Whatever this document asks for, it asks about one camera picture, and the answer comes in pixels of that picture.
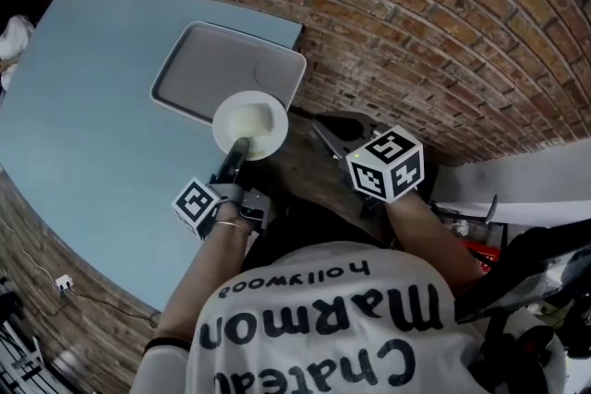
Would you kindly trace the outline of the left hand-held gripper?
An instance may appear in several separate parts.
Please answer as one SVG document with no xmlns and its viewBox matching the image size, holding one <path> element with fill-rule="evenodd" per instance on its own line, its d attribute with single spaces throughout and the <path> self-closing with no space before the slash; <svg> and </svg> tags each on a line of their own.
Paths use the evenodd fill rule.
<svg viewBox="0 0 591 394">
<path fill-rule="evenodd" d="M 254 232 L 262 234 L 269 223 L 271 199 L 256 188 L 245 191 L 235 184 L 243 163 L 247 160 L 250 141 L 237 139 L 227 153 L 212 184 L 204 185 L 193 177 L 172 203 L 179 220 L 200 240 L 205 241 L 215 221 L 220 205 L 233 202 L 242 218 L 251 221 Z"/>
</svg>

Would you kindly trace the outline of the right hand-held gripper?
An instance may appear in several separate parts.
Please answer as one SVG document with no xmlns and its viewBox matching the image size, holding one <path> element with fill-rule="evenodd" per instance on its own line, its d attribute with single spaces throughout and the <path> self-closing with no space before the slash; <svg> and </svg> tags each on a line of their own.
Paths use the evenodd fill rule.
<svg viewBox="0 0 591 394">
<path fill-rule="evenodd" d="M 429 201 L 438 167 L 425 161 L 423 145 L 401 126 L 354 112 L 318 113 L 311 124 L 361 200 L 362 218 L 411 191 Z"/>
</svg>

